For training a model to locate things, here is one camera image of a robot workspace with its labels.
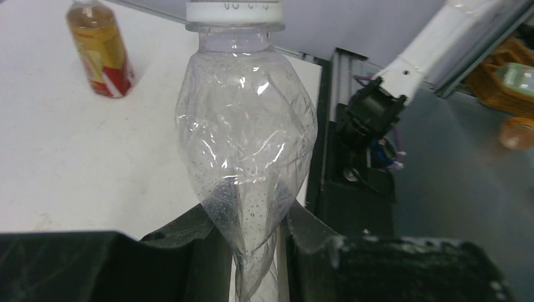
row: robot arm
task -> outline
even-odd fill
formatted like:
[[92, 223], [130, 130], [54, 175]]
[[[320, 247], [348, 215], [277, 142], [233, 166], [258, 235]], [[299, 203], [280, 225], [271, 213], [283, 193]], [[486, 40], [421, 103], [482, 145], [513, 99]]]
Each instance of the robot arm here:
[[413, 99], [429, 72], [478, 22], [507, 0], [447, 0], [422, 32], [389, 66], [349, 101], [340, 135], [356, 152], [382, 138]]

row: bottle label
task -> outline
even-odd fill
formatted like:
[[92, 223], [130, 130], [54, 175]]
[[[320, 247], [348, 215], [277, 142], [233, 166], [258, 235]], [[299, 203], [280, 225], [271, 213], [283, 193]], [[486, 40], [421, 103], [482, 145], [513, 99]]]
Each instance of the bottle label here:
[[132, 88], [134, 71], [116, 22], [98, 29], [70, 28], [94, 91], [111, 98], [125, 96]]

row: crushed plastic bottle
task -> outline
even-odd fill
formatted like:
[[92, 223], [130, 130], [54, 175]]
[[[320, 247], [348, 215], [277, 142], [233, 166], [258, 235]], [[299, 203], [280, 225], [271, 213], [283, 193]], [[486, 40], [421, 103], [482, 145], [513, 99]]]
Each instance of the crushed plastic bottle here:
[[176, 105], [179, 149], [234, 249], [237, 300], [278, 301], [275, 230], [309, 169], [315, 108], [271, 44], [283, 29], [280, 3], [196, 1], [187, 18], [200, 46]]

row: plastic bottle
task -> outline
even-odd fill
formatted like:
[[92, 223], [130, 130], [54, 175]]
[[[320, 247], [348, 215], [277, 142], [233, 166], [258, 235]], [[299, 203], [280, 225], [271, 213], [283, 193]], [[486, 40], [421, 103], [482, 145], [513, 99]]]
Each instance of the plastic bottle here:
[[66, 18], [93, 91], [110, 98], [128, 94], [134, 71], [113, 11], [98, 0], [74, 0]]
[[275, 230], [317, 136], [315, 108], [271, 44], [278, 1], [195, 1], [199, 32], [176, 105], [179, 148], [204, 209], [234, 249], [238, 301], [278, 301]]
[[501, 144], [512, 150], [526, 150], [534, 147], [534, 120], [510, 118], [501, 125]]

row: brown basket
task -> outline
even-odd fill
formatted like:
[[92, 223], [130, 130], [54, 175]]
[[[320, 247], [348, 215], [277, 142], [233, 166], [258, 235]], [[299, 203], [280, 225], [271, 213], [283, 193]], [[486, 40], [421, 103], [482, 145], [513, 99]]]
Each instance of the brown basket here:
[[534, 97], [506, 87], [495, 71], [506, 63], [534, 67], [534, 55], [519, 40], [510, 38], [466, 78], [465, 83], [482, 104], [516, 116], [534, 118]]

